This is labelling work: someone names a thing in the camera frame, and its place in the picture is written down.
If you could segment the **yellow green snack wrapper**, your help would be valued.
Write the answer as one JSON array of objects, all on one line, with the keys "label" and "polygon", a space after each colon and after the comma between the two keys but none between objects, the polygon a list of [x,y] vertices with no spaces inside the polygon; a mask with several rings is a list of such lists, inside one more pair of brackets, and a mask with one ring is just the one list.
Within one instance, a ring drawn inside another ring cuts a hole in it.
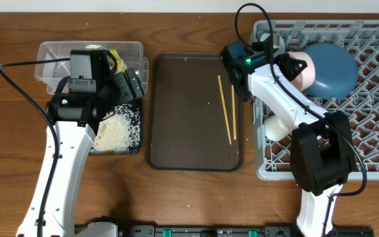
[{"label": "yellow green snack wrapper", "polygon": [[125,72],[125,70],[127,70],[128,67],[127,67],[126,63],[124,62],[124,60],[122,58],[120,58],[119,54],[117,53],[117,51],[115,49],[109,49],[109,51],[111,52],[111,54],[116,59],[116,74],[118,74],[120,72]]}]

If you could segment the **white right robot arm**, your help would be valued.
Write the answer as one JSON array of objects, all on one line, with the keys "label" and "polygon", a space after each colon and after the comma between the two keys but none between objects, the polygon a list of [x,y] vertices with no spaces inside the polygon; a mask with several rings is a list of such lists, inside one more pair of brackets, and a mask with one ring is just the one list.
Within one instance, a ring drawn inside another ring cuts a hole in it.
[{"label": "white right robot arm", "polygon": [[232,43],[220,56],[238,96],[243,101],[256,97],[274,113],[263,123],[265,136],[275,142],[291,137],[290,170],[302,189],[299,231],[304,236],[328,236],[333,230],[333,202],[355,166],[350,121],[304,93],[321,80],[333,79],[337,66],[344,79],[355,79],[355,61],[330,43],[279,53],[279,41],[278,36],[267,37],[257,53]]}]

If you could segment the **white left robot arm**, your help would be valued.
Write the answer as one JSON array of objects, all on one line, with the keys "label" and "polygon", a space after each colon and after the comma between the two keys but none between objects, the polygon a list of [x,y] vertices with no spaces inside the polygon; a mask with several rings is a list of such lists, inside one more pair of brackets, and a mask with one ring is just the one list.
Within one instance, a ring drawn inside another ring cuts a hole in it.
[{"label": "white left robot arm", "polygon": [[74,226],[76,202],[89,154],[138,153],[142,143],[141,100],[121,105],[103,121],[99,132],[76,122],[47,128],[43,164],[30,208],[17,236],[121,236],[120,225],[108,217],[82,228]]}]

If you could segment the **cream plastic cup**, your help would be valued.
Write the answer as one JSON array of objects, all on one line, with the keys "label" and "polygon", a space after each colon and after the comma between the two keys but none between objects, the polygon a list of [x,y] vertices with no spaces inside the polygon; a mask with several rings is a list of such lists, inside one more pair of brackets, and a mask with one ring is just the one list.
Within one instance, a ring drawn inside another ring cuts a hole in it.
[{"label": "cream plastic cup", "polygon": [[282,140],[290,133],[290,131],[284,126],[283,122],[276,115],[268,117],[264,121],[264,126],[265,136],[273,142]]}]

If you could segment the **dark blue bowl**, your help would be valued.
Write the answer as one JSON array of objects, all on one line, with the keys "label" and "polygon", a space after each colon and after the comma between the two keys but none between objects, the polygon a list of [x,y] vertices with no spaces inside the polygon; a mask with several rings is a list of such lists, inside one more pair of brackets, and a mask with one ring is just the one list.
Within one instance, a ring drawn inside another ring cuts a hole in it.
[{"label": "dark blue bowl", "polygon": [[315,67],[315,81],[305,93],[321,99],[343,99],[357,85],[359,70],[353,56],[331,43],[314,43],[303,49]]}]

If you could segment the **pink plastic bowl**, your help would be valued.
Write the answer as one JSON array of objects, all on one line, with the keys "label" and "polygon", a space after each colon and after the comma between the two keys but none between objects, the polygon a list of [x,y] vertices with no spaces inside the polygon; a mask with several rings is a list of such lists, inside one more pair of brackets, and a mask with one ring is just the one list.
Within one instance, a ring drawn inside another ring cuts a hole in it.
[{"label": "pink plastic bowl", "polygon": [[289,52],[289,56],[292,59],[305,61],[307,64],[307,67],[304,68],[301,73],[291,82],[299,91],[302,92],[312,86],[315,81],[316,71],[314,62],[308,54],[302,51]]}]

